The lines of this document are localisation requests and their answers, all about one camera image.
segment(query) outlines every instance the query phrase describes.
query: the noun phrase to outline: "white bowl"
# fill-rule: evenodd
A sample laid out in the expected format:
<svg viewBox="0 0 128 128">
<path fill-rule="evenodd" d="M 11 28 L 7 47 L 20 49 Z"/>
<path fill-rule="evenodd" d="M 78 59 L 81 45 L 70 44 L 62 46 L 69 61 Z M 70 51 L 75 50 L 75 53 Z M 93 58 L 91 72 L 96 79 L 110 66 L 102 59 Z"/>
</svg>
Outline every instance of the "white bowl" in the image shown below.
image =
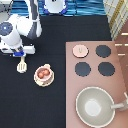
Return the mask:
<svg viewBox="0 0 128 128">
<path fill-rule="evenodd" d="M 105 127 L 115 116 L 112 97 L 99 87 L 87 87 L 76 98 L 76 111 L 80 119 L 91 127 Z"/>
</svg>

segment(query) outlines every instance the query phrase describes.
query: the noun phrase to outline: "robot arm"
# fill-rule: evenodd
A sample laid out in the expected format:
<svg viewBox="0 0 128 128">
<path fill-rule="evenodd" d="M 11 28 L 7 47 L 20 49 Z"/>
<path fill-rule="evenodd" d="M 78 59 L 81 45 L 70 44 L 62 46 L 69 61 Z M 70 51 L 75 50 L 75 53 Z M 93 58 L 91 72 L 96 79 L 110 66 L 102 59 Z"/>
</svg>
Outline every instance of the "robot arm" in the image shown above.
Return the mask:
<svg viewBox="0 0 128 128">
<path fill-rule="evenodd" d="M 29 18 L 13 14 L 0 24 L 1 40 L 6 44 L 6 48 L 9 47 L 14 52 L 23 51 L 20 35 L 35 39 L 42 32 L 37 0 L 25 0 L 25 2 L 28 6 Z"/>
<path fill-rule="evenodd" d="M 17 21 L 17 30 L 20 35 L 35 39 L 41 35 L 38 2 L 37 0 L 25 0 L 28 6 L 29 18 L 21 16 Z"/>
</svg>

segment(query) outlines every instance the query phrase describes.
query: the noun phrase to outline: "small pot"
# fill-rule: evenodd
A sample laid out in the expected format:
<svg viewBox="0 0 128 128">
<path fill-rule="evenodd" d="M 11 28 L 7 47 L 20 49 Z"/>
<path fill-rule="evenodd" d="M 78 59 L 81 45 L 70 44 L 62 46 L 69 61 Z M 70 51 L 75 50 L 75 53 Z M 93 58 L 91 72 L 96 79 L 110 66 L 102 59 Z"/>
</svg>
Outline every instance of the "small pot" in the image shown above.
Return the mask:
<svg viewBox="0 0 128 128">
<path fill-rule="evenodd" d="M 45 69 L 47 69 L 49 71 L 49 75 L 44 76 L 42 79 L 40 79 L 38 77 L 38 74 L 39 74 L 39 72 L 41 72 Z M 34 80 L 39 86 L 47 86 L 47 85 L 51 84 L 52 81 L 54 80 L 54 72 L 51 70 L 50 65 L 45 64 L 44 66 L 39 67 L 35 72 Z"/>
</svg>

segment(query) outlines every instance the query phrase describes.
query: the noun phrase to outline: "black burner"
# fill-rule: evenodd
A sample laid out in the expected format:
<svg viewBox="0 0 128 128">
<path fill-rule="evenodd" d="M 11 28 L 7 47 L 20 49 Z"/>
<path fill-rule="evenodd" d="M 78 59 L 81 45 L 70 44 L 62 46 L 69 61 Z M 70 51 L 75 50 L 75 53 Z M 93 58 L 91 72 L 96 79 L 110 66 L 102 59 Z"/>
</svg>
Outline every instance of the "black burner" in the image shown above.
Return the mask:
<svg viewBox="0 0 128 128">
<path fill-rule="evenodd" d="M 75 72 L 79 76 L 82 76 L 82 77 L 87 76 L 89 75 L 90 71 L 91 71 L 91 68 L 89 64 L 87 64 L 86 62 L 79 62 L 75 66 Z"/>
<path fill-rule="evenodd" d="M 96 54 L 100 57 L 106 58 L 111 54 L 111 49 L 106 45 L 99 45 L 96 48 Z"/>
<path fill-rule="evenodd" d="M 112 76 L 115 72 L 114 66 L 109 62 L 100 63 L 98 70 L 103 76 Z"/>
</svg>

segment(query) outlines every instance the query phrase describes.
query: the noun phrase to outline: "black table surface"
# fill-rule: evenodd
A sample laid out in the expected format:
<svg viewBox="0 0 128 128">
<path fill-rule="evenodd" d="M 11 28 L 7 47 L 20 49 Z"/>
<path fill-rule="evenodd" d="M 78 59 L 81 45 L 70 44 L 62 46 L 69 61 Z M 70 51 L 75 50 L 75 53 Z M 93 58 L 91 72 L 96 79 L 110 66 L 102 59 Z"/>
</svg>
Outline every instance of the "black table surface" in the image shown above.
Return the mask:
<svg viewBox="0 0 128 128">
<path fill-rule="evenodd" d="M 44 16 L 36 53 L 26 57 L 28 70 L 17 72 L 20 58 L 0 55 L 0 128 L 66 128 L 66 58 L 68 41 L 111 41 L 107 16 Z M 45 88 L 34 82 L 35 70 L 50 64 L 54 82 Z"/>
</svg>

